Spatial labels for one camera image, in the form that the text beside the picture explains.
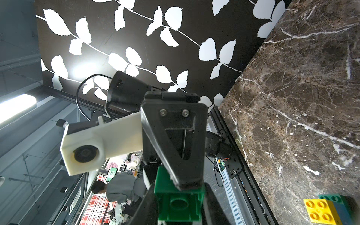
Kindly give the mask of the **dark green lego brick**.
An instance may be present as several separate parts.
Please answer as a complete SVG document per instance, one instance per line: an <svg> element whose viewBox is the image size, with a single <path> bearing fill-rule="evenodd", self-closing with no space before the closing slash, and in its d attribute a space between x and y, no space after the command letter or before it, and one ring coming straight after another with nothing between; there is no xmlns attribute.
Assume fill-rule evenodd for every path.
<svg viewBox="0 0 360 225"><path fill-rule="evenodd" d="M159 167L154 187L159 212L158 220L166 222L201 221L205 193L205 186L199 189L179 191L165 167Z"/></svg>

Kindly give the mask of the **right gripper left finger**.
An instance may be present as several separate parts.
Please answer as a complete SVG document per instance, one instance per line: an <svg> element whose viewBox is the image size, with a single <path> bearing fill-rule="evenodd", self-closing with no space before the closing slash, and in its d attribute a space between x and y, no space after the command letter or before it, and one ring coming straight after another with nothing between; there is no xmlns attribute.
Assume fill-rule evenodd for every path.
<svg viewBox="0 0 360 225"><path fill-rule="evenodd" d="M157 225L158 203L154 194L155 184L150 186L129 225Z"/></svg>

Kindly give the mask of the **black mounting rail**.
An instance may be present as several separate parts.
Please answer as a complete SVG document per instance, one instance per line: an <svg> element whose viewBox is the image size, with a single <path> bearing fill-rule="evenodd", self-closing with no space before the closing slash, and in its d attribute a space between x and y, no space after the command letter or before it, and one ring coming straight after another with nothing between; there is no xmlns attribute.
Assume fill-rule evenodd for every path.
<svg viewBox="0 0 360 225"><path fill-rule="evenodd" d="M207 150L218 169L226 169L246 225L278 224L224 118L213 107L208 118Z"/></svg>

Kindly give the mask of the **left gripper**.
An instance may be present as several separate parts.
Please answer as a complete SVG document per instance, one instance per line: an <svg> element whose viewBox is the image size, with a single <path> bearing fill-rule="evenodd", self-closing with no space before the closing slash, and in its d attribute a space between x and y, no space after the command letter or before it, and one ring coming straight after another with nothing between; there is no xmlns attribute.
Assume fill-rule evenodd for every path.
<svg viewBox="0 0 360 225"><path fill-rule="evenodd" d="M145 145L157 154L174 186L180 190L203 186L208 107L195 93L168 92L117 71L107 100L127 112L140 112Z"/></svg>

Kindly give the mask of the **yellow lego brick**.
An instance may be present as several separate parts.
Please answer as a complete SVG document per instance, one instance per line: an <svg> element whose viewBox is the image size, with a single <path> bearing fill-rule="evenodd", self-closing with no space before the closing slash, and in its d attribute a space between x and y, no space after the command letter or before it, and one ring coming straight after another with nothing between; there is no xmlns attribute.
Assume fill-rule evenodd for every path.
<svg viewBox="0 0 360 225"><path fill-rule="evenodd" d="M310 222L323 225L342 225L334 203L322 199L304 199Z"/></svg>

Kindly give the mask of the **white perforated strip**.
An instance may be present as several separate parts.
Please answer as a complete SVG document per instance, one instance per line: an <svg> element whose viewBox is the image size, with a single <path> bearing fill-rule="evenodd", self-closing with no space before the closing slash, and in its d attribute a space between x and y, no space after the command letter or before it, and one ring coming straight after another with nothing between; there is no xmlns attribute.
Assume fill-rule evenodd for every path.
<svg viewBox="0 0 360 225"><path fill-rule="evenodd" d="M230 210L232 212L232 217L236 225L245 225L245 220L240 211L239 205L237 203L237 198L235 195L235 186L231 183L228 172L226 169L219 169L220 174L224 180L224 188L227 195L227 201L230 204Z"/></svg>

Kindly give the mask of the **person in grey shirt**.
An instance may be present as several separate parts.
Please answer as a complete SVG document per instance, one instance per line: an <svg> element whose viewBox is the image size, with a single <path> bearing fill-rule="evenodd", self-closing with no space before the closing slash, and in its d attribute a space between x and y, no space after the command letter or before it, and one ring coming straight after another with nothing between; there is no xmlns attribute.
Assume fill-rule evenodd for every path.
<svg viewBox="0 0 360 225"><path fill-rule="evenodd" d="M134 176L134 171L127 171L116 174L107 184L95 181L91 191L95 195L105 193L110 202L136 203L142 200L147 188L143 179Z"/></svg>

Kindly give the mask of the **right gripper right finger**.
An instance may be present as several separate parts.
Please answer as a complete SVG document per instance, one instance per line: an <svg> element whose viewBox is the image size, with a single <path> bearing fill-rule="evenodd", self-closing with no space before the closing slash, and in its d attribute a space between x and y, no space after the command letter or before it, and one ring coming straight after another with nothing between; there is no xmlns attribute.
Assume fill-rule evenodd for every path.
<svg viewBox="0 0 360 225"><path fill-rule="evenodd" d="M205 183L204 187L206 193L202 205L202 224L230 225L210 185Z"/></svg>

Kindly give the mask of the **long green lego brick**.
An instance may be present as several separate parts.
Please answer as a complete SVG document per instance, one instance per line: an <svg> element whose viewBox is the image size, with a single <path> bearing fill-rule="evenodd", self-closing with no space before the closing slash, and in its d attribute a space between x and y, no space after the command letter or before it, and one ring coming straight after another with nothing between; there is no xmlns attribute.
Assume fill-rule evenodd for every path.
<svg viewBox="0 0 360 225"><path fill-rule="evenodd" d="M318 195L319 199L332 201L343 225L354 225L353 211L347 199L339 194Z"/></svg>

